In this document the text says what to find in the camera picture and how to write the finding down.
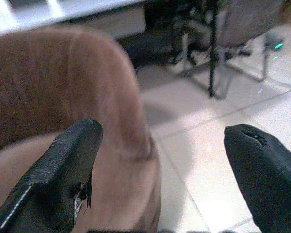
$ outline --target brown fabric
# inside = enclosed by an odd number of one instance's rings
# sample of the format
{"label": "brown fabric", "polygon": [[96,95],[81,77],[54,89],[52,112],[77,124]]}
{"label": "brown fabric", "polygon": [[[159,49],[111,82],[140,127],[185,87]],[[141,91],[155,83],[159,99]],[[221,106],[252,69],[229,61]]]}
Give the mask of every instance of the brown fabric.
{"label": "brown fabric", "polygon": [[155,232],[160,163],[122,48],[75,26],[0,37],[0,148],[90,117],[101,123],[104,138],[93,169],[92,208],[79,216],[74,232]]}

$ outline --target floor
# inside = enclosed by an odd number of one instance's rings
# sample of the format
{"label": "floor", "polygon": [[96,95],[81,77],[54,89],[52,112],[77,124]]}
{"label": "floor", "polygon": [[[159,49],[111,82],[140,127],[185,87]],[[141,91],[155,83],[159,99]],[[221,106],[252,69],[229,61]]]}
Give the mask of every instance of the floor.
{"label": "floor", "polygon": [[[258,83],[227,70],[232,82],[224,100],[210,99],[190,79],[164,67],[148,66],[138,73],[162,163],[159,229],[260,232],[237,187],[223,132],[227,125],[251,124],[276,136],[291,151],[291,26],[273,31],[286,41],[282,51],[270,57],[269,78]],[[232,62],[259,68],[259,53],[257,47],[252,57]],[[208,75],[204,69],[195,78],[206,82]]]}

